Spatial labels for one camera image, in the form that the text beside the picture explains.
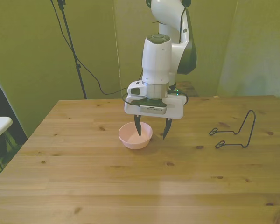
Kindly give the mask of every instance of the black cable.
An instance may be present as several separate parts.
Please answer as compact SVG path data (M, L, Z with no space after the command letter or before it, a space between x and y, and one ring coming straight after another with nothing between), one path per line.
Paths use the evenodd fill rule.
M72 48L71 48L71 46L70 46L70 44L69 44L69 42L68 42L68 40L66 39L66 37L65 37L65 35L64 35L64 33L63 33L62 26L61 26L61 23L60 23L60 20L59 20L59 16L58 16L58 14L57 14L55 5L54 5L54 3L53 3L53 0L51 0L51 3L52 3L52 6L53 6L53 9L54 9L54 11L55 11L57 20L58 20L58 24L59 24L59 28L60 28L61 34L62 34L64 40L66 41L67 45L69 46L70 50L73 51ZM76 55L76 59L77 59L77 61L80 62L80 64L95 78L95 80L98 82L98 86L99 86L100 91L101 91L104 95L112 95L112 94L114 94L114 93L117 93L117 92L120 92L120 91L122 91L122 90L127 89L127 88L123 88L123 89L118 90L118 91L116 91L116 92L105 93L105 92L102 90L102 88L101 88L101 83L99 82L99 80L98 80L98 79L95 77L95 75L80 61L80 59L77 57L77 55Z
M121 99L122 99L125 103L127 103L127 104L129 104L129 105L133 105L133 106L138 106L138 107L140 107L139 105L135 105L135 104L131 104L131 103L127 102L127 101L124 99L124 97L127 96L127 95L128 95L128 93L123 94L122 97L121 97Z
M139 77L138 81L141 80L142 75L143 75L143 69L142 69L142 72L140 74L140 77Z
M182 16L185 13L186 9L187 9L186 7L183 9L183 12L181 15L181 24L180 24L180 30L179 30L179 43L181 43L181 40L182 40Z
M186 100L186 102L185 102L185 104L184 104L184 105L186 105L186 104L188 103L188 101L189 101L188 95L185 94L185 93L183 93L183 92L180 92L180 91L178 91L178 94L179 94L179 95L183 95L183 96L185 96L185 97L187 98L187 100Z
M177 95L183 95L183 96L185 96L186 98L187 98L187 100L186 100L186 102L185 102L185 104L184 105L186 105L187 103L188 103L188 101L189 101L189 97L188 97L188 95L187 94L185 94L185 93L183 93L182 91L179 91L179 90L168 90L168 94L177 94Z

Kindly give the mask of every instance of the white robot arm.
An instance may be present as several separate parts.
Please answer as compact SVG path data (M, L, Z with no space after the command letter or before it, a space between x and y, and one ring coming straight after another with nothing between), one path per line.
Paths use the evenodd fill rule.
M177 73L188 74L196 67L196 48L186 9L190 1L146 1L160 23L159 33L145 39L142 80L129 85L125 112L135 115L139 135L141 116L166 118L164 139L172 119L182 118L183 105L186 103L186 97L174 91L175 76Z

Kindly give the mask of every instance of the black wire stand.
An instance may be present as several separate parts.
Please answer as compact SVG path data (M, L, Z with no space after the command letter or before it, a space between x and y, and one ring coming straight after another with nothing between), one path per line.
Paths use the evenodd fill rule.
M238 135L238 134L241 132L242 127L244 126L244 124L245 124L245 122L246 122L246 120L247 120L247 118L248 118L248 116L249 116L249 114L250 114L251 112L252 112L253 115L254 115L254 120L253 120L253 124L252 124L252 128L251 128L251 132L250 132L250 136L249 136L249 140L248 140L247 145L244 146L243 144L240 144L240 143L236 143L236 144L226 144L225 141L222 140L222 141L218 142L218 144L216 144L215 147L216 147L216 148L221 148L222 146L241 146L242 148L247 148L247 147L249 146L249 144L250 144L250 140L251 140L251 137L252 137L252 133L253 133L253 129L254 129L255 121L256 121L256 114L255 114L255 112L254 112L253 110L249 110L249 111L248 111L248 113L247 113L247 115L246 115L246 117L245 117L245 119L244 119L244 121L243 121L243 123L242 123L242 125L241 125L241 127L239 128L239 130L238 130L237 133L235 133L234 131L219 131L217 127L213 128L213 130L211 130L211 132L209 133L210 136L212 136L212 135L214 135L214 134L216 134L216 133L227 133L227 132L232 132L234 135Z

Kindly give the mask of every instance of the green wall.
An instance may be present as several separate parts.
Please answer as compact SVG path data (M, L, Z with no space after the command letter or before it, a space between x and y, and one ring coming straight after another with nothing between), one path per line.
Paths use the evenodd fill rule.
M217 93L280 97L280 0L238 0Z
M113 1L66 0L65 13L80 60L106 92L119 90ZM104 96L89 73L82 75L88 98L120 97ZM50 0L0 0L0 85L27 136L58 100L83 99Z

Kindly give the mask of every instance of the wood knot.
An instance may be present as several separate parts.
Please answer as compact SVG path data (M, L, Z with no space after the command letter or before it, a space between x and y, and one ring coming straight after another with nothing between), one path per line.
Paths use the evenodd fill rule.
M266 112L264 112L264 111L258 111L260 114L266 114Z
M219 122L219 125L223 126L223 127L230 127L228 124L223 123L223 122Z
M76 207L74 210L74 214L78 214L82 210L81 207Z
M211 179L223 179L224 177L223 176L211 176Z
M166 162L167 166L175 166L175 164L173 162Z

